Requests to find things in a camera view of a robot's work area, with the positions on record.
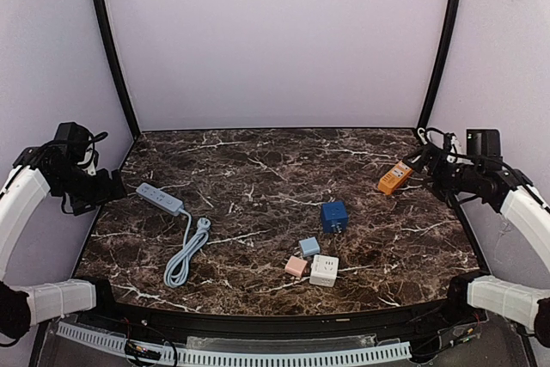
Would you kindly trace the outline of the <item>orange power strip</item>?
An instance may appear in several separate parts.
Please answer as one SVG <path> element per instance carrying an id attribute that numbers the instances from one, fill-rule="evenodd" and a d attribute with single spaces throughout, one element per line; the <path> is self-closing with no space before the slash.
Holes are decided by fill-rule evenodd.
<path id="1" fill-rule="evenodd" d="M 377 189 L 391 195 L 409 178 L 413 170 L 403 161 L 397 162 L 378 182 Z"/>

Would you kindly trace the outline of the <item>dark blue cube socket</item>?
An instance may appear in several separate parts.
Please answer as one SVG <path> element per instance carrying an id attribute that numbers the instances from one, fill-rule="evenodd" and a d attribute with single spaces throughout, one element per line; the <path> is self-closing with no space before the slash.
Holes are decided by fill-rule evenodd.
<path id="1" fill-rule="evenodd" d="M 342 201 L 321 205 L 321 226 L 326 234 L 340 234 L 346 230 L 349 216 Z"/>

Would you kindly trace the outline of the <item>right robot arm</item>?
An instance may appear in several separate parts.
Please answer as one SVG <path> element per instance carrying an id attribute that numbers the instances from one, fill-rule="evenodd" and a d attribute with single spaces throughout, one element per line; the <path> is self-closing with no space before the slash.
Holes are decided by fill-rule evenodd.
<path id="1" fill-rule="evenodd" d="M 458 211 L 480 244 L 485 263 L 452 278 L 438 319 L 457 327 L 474 311 L 493 312 L 524 335 L 549 345 L 549 203 L 494 144 L 426 142 L 402 165 L 427 175 L 430 190 Z"/>

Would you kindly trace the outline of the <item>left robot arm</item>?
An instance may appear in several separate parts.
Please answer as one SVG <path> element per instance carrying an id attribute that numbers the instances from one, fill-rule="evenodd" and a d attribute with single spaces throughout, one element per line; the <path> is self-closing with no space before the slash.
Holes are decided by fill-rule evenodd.
<path id="1" fill-rule="evenodd" d="M 128 144 L 99 144 L 100 167 L 118 168 L 129 149 Z M 21 144 L 18 147 L 1 145 L 2 183 L 23 148 Z M 73 217 L 61 212 L 59 202 L 48 195 L 31 214 L 7 262 L 3 278 L 7 286 L 32 286 L 70 277 L 77 253 L 81 252 L 101 208 Z"/>

